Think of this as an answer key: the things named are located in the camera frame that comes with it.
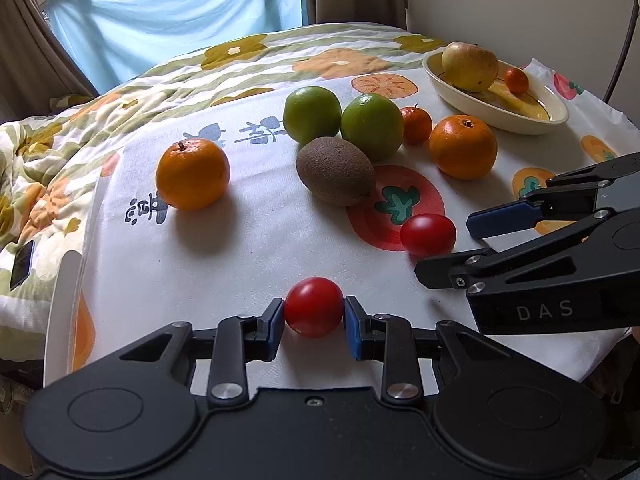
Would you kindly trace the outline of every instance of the green fruit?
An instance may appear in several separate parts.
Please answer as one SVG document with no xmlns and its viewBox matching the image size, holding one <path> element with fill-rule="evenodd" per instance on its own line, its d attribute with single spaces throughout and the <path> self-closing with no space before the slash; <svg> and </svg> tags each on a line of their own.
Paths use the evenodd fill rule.
<svg viewBox="0 0 640 480">
<path fill-rule="evenodd" d="M 376 187 L 373 165 L 358 148 L 340 137 L 320 137 L 296 157 L 302 184 L 320 200 L 347 207 L 366 200 Z"/>
<path fill-rule="evenodd" d="M 343 139 L 377 162 L 393 155 L 402 144 L 404 121 L 399 108 L 386 97 L 363 94 L 344 109 L 340 129 Z"/>
<path fill-rule="evenodd" d="M 305 86 L 287 97 L 282 122 L 289 137 L 306 144 L 318 137 L 335 136 L 341 111 L 333 92 L 321 86 Z"/>
</svg>

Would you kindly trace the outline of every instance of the white plate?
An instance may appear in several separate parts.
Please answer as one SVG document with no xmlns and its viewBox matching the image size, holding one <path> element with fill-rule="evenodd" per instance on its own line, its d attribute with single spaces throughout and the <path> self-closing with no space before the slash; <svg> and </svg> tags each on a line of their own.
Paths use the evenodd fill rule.
<svg viewBox="0 0 640 480">
<path fill-rule="evenodd" d="M 498 79 L 504 77 L 505 70 L 513 67 L 513 65 L 500 60 L 498 65 Z M 440 75 L 444 72 L 442 69 L 442 52 L 435 52 L 425 56 L 422 60 L 422 66 L 429 75 L 436 92 L 447 103 L 463 113 L 478 117 L 485 123 L 501 130 L 524 135 L 548 134 L 564 124 L 569 118 L 569 111 L 564 106 L 562 99 L 532 75 L 527 74 L 529 77 L 529 91 L 527 93 L 542 104 L 549 115 L 549 120 L 532 119 L 515 112 L 503 110 L 444 82 L 440 78 Z"/>
</svg>

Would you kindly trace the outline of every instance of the white wall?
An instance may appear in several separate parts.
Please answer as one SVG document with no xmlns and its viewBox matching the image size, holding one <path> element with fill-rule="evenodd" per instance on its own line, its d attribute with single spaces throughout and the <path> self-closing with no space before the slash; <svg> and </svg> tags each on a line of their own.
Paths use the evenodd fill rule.
<svg viewBox="0 0 640 480">
<path fill-rule="evenodd" d="M 532 57 L 603 97 L 633 0 L 409 0 L 412 32 L 478 43 L 523 65 Z M 640 126 L 640 24 L 610 104 Z"/>
</svg>

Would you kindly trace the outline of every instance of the green lime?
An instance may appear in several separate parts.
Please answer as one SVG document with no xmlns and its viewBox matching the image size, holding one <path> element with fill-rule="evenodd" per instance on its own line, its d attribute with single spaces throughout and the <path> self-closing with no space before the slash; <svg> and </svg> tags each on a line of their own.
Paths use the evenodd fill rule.
<svg viewBox="0 0 640 480">
<path fill-rule="evenodd" d="M 363 94 L 344 109 L 340 129 L 344 140 L 377 162 L 393 155 L 402 144 L 404 121 L 399 108 L 386 97 Z"/>
<path fill-rule="evenodd" d="M 321 86 L 305 86 L 290 93 L 282 122 L 289 137 L 306 144 L 318 137 L 333 137 L 340 130 L 340 101 Z"/>
</svg>

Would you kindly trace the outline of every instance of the orange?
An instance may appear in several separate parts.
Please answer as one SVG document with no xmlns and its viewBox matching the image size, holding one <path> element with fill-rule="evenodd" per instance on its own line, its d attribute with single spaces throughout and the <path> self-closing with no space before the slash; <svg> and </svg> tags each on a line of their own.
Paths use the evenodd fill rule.
<svg viewBox="0 0 640 480">
<path fill-rule="evenodd" d="M 440 171 L 472 180 L 491 171 L 498 143 L 489 126 L 477 117 L 452 115 L 436 124 L 429 137 L 429 151 Z"/>
<path fill-rule="evenodd" d="M 402 140 L 406 144 L 421 144 L 431 135 L 431 116 L 422 108 L 405 106 L 400 108 L 404 119 Z"/>
<path fill-rule="evenodd" d="M 526 94 L 529 90 L 529 78 L 516 67 L 508 68 L 504 73 L 504 83 L 512 94 Z"/>
<path fill-rule="evenodd" d="M 351 86 L 363 94 L 380 94 L 387 99 L 409 97 L 418 91 L 418 87 L 404 76 L 387 73 L 356 77 L 351 80 Z"/>
<path fill-rule="evenodd" d="M 176 209 L 193 211 L 213 204 L 229 184 L 225 152 L 207 139 L 176 142 L 156 169 L 158 195 Z"/>
</svg>

